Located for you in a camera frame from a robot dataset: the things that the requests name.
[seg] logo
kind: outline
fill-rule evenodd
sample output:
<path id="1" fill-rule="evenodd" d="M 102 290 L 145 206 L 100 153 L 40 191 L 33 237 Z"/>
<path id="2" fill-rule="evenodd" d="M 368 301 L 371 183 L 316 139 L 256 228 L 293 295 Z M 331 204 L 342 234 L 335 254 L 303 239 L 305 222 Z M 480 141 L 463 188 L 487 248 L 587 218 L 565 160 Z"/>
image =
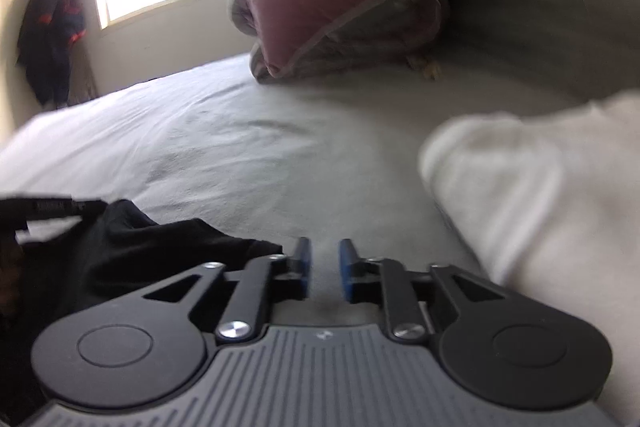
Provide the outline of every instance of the logo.
<path id="1" fill-rule="evenodd" d="M 316 337 L 318 337 L 321 341 L 329 340 L 334 334 L 329 330 L 321 331 L 320 333 L 316 333 Z"/>

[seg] metal screw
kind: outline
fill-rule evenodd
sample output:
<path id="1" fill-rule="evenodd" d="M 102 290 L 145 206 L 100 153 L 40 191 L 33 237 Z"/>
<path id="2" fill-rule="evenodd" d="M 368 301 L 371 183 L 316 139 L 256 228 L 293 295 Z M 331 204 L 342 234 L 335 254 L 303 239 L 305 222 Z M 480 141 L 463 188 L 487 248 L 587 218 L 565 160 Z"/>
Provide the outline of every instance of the metal screw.
<path id="1" fill-rule="evenodd" d="M 425 331 L 420 324 L 405 323 L 394 328 L 394 336 L 404 341 L 413 341 L 423 336 Z"/>
<path id="2" fill-rule="evenodd" d="M 251 333 L 251 326 L 242 321 L 231 321 L 218 326 L 218 334 L 226 339 L 241 339 Z"/>

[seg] mattress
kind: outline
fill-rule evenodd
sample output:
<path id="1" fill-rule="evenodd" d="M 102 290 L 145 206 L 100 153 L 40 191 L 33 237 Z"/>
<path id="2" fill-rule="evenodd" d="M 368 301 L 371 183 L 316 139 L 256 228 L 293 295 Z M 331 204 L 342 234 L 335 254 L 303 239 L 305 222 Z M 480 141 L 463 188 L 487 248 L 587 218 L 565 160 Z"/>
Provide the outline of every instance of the mattress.
<path id="1" fill-rule="evenodd" d="M 306 235 L 312 298 L 278 305 L 274 321 L 365 323 L 374 306 L 342 298 L 342 238 L 413 270 L 480 271 L 422 188 L 426 136 L 460 114 L 577 103 L 464 50 L 449 48 L 438 64 L 436 81 L 386 66 L 261 85 L 241 55 L 138 84 L 34 118 L 0 150 L 0 194 L 127 198 L 159 223 L 200 217 L 286 251 Z"/>

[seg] hanging clothes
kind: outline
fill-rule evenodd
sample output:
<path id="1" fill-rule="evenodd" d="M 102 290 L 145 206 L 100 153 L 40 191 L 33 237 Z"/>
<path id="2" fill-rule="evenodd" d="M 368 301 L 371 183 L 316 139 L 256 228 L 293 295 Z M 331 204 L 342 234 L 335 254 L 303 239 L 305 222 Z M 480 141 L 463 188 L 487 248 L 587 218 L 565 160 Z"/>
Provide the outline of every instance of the hanging clothes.
<path id="1" fill-rule="evenodd" d="M 79 0 L 29 0 L 18 35 L 18 63 L 40 102 L 66 105 L 70 52 L 85 33 Z"/>

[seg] gray plastic base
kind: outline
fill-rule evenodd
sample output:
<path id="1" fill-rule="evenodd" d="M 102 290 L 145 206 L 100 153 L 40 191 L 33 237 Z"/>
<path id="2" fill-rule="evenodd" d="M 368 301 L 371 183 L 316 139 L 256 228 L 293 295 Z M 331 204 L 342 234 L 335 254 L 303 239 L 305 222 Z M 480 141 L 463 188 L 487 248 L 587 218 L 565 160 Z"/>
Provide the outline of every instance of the gray plastic base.
<path id="1" fill-rule="evenodd" d="M 615 427 L 594 403 L 558 412 L 508 410 L 455 384 L 423 347 L 376 325 L 270 327 L 225 347 L 181 396 L 138 412 L 49 405 L 37 427 Z"/>

